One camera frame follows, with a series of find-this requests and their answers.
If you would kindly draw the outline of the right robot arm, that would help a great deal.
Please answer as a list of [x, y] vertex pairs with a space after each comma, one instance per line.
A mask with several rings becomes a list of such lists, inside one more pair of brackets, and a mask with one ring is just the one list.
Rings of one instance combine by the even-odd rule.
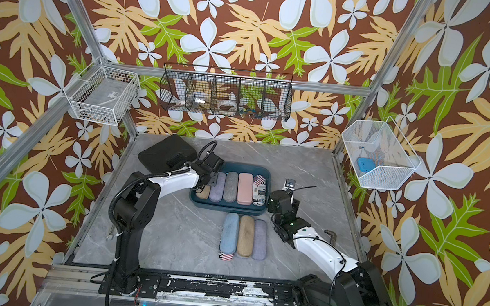
[[267, 209], [279, 238], [306, 255], [330, 280], [307, 275], [294, 284], [296, 306], [393, 306], [381, 273], [370, 261], [359, 262], [325, 240], [306, 220], [297, 216], [296, 182], [287, 179], [270, 193]]

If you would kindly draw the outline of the beige fabric glasses case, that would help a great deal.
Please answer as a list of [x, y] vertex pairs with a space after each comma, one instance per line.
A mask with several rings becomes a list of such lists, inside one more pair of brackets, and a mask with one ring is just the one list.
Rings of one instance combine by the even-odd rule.
[[195, 190], [195, 195], [198, 199], [208, 200], [209, 195], [210, 195], [210, 190], [211, 190], [211, 186], [205, 185], [202, 188], [197, 188]]

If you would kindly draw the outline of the purple fabric glasses case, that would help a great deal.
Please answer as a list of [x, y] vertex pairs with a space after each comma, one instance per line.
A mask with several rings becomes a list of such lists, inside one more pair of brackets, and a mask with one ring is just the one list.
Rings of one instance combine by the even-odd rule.
[[224, 187], [226, 185], [226, 173], [218, 173], [215, 186], [211, 187], [209, 200], [213, 203], [219, 203], [223, 199]]

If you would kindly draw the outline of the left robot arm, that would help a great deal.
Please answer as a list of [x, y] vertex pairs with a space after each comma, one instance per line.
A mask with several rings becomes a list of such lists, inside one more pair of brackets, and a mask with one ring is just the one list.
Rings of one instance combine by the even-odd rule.
[[213, 151], [207, 151], [203, 158], [167, 166], [165, 171], [131, 174], [108, 208], [117, 239], [115, 256], [100, 288], [105, 294], [132, 296], [138, 290], [141, 238], [154, 217], [159, 199], [184, 189], [203, 188], [224, 164]]

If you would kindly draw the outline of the newspaper print glasses case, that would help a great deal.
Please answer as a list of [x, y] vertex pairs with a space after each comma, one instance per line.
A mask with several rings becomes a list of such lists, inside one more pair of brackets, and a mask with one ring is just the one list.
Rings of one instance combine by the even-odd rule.
[[253, 177], [253, 194], [252, 204], [254, 206], [262, 207], [266, 203], [266, 178], [262, 175], [256, 175]]

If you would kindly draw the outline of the pink glasses case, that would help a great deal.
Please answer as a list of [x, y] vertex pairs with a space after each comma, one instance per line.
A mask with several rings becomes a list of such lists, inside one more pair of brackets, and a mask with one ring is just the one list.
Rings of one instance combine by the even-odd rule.
[[254, 177], [250, 173], [240, 173], [237, 188], [237, 203], [250, 205], [253, 201], [253, 182]]

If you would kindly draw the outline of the grey fabric glasses case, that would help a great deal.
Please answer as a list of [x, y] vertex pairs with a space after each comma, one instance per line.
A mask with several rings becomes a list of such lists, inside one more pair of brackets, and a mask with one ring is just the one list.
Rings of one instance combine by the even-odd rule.
[[225, 186], [223, 193], [224, 202], [233, 203], [237, 200], [237, 191], [239, 188], [239, 174], [237, 172], [229, 172], [225, 178]]

